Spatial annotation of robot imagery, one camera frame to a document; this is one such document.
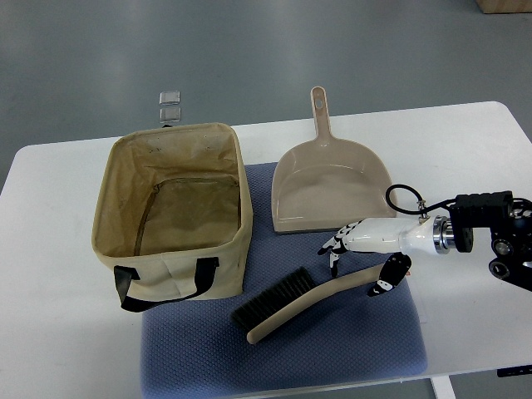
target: basket handle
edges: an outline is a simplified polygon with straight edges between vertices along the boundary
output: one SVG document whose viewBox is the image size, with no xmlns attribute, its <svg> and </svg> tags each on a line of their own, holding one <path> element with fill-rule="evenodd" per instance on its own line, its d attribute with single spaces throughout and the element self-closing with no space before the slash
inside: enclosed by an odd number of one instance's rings
<svg viewBox="0 0 532 399">
<path fill-rule="evenodd" d="M 151 302 L 143 301 L 128 297 L 127 293 L 131 286 L 131 280 L 140 280 L 140 276 L 135 268 L 127 268 L 126 266 L 116 265 L 113 269 L 115 274 L 116 291 L 121 301 L 121 308 L 129 312 L 144 312 L 149 308 L 161 305 L 163 303 L 185 301 L 186 299 L 200 296 L 206 293 L 213 286 L 214 275 L 216 268 L 219 266 L 219 260 L 215 258 L 199 258 L 196 261 L 196 271 L 194 275 L 194 283 L 196 285 L 196 292 L 187 295 L 183 298 L 170 299 L 167 301 Z"/>
</svg>

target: white robotic hand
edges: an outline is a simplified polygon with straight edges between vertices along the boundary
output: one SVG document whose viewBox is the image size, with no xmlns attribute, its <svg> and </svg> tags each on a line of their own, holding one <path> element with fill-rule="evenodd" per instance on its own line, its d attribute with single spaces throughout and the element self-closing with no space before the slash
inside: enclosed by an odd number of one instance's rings
<svg viewBox="0 0 532 399">
<path fill-rule="evenodd" d="M 434 228 L 439 223 L 434 218 L 421 224 L 418 219 L 407 218 L 364 219 L 338 230 L 318 254 L 330 251 L 329 268 L 333 278 L 338 274 L 340 255 L 347 251 L 392 254 L 384 263 L 377 283 L 368 292 L 369 296 L 376 296 L 391 291 L 402 281 L 411 267 L 408 254 L 417 250 L 437 254 Z"/>
</svg>

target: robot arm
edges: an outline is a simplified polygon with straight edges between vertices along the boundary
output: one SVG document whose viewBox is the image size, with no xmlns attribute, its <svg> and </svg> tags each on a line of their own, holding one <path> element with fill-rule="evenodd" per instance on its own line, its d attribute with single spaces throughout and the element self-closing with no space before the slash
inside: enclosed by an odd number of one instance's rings
<svg viewBox="0 0 532 399">
<path fill-rule="evenodd" d="M 395 188 L 414 193 L 418 198 L 418 211 L 394 205 L 389 195 Z M 496 255 L 489 265 L 491 273 L 532 291 L 532 202 L 529 200 L 515 199 L 511 191 L 504 191 L 458 195 L 455 199 L 425 208 L 419 193 L 405 185 L 391 186 L 386 197 L 393 209 L 417 214 L 420 218 L 364 219 L 341 228 L 318 251 L 318 254 L 330 251 L 329 267 L 334 278 L 340 256 L 347 251 L 393 253 L 368 295 L 385 293 L 395 288 L 410 268 L 409 254 L 415 251 L 447 254 L 451 249 L 469 253 L 473 248 L 473 228 L 487 227 L 491 231 L 491 248 Z M 437 208 L 446 209 L 449 218 L 426 215 Z"/>
</svg>

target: white table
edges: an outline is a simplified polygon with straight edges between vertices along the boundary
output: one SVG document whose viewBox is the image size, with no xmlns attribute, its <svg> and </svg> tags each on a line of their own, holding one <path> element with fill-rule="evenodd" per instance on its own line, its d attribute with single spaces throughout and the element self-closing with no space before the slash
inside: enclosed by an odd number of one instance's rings
<svg viewBox="0 0 532 399">
<path fill-rule="evenodd" d="M 335 116 L 331 127 L 428 204 L 502 190 L 532 199 L 532 144 L 499 103 Z M 246 164 L 277 161 L 314 137 L 312 120 L 234 129 Z M 33 145 L 13 161 L 0 195 L 0 397 L 140 396 L 141 316 L 120 309 L 91 249 L 115 141 Z M 414 205 L 398 194 L 400 206 Z M 471 254 L 413 259 L 429 362 L 419 378 L 532 363 L 532 293 L 491 276 L 494 257 L 489 231 L 476 229 Z"/>
</svg>

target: gray floor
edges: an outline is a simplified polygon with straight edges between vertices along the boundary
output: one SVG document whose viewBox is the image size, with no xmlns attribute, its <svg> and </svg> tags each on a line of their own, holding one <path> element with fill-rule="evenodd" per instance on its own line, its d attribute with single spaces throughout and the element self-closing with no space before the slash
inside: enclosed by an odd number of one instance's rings
<svg viewBox="0 0 532 399">
<path fill-rule="evenodd" d="M 312 117 L 316 85 L 331 115 L 500 101 L 531 138 L 532 14 L 474 0 L 2 0 L 0 185 L 25 145 L 157 127 L 161 91 L 181 91 L 181 124 L 240 125 Z M 532 390 L 495 372 L 451 380 L 458 399 Z M 434 394 L 420 381 L 304 397 Z"/>
</svg>

